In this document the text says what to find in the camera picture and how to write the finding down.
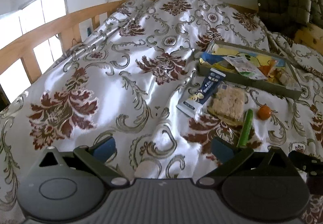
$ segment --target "wooden bed frame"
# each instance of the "wooden bed frame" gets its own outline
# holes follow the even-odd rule
[[[66,51],[72,46],[81,43],[79,23],[92,19],[93,30],[100,26],[99,15],[114,13],[121,4],[127,0],[109,2],[76,11],[49,23],[46,23],[14,40],[0,50],[0,74],[7,70],[15,61],[21,59],[28,79],[33,84],[40,76],[34,48],[47,39],[59,35],[62,49]],[[254,13],[255,10],[232,5],[241,13]]]

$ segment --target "cucumber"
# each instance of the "cucumber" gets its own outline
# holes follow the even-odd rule
[[[252,117],[253,117],[253,111],[249,109],[245,116],[243,128],[241,131],[241,135],[240,135],[237,147],[245,146],[247,144],[251,125],[252,125]]]

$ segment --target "window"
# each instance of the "window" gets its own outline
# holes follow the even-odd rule
[[[66,0],[31,0],[23,5],[20,10],[1,15],[0,49],[21,35],[62,17],[66,13]],[[34,53],[43,74],[63,54],[58,36],[53,36],[35,47]],[[0,85],[10,102],[13,102],[18,95],[30,86],[21,60],[16,61],[0,75]]]

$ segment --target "blue package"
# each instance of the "blue package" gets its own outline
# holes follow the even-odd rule
[[[199,112],[203,104],[209,99],[224,79],[224,73],[212,68],[197,92],[183,103],[176,105],[176,107],[188,116],[194,118],[196,113]]]

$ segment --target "bed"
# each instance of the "bed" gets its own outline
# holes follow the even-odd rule
[[[237,9],[219,0],[117,1],[54,20],[0,50],[0,74],[21,58],[32,83],[0,113],[0,223],[23,220],[19,180],[49,145],[71,151],[113,136],[117,152],[106,165],[130,180],[196,181],[215,169],[210,141],[220,136],[236,143],[241,128],[206,112],[194,120],[176,108],[203,81],[196,63],[214,40],[276,53],[297,67],[303,90],[297,101],[240,86],[246,108],[266,104],[273,110],[269,120],[253,120],[248,146],[279,146],[321,159],[322,55],[269,32],[252,11]],[[104,12],[109,17],[100,25]],[[89,18],[95,31],[82,43],[78,24]],[[57,33],[64,56],[41,75],[33,48]],[[323,222],[322,202],[311,196],[305,223]]]

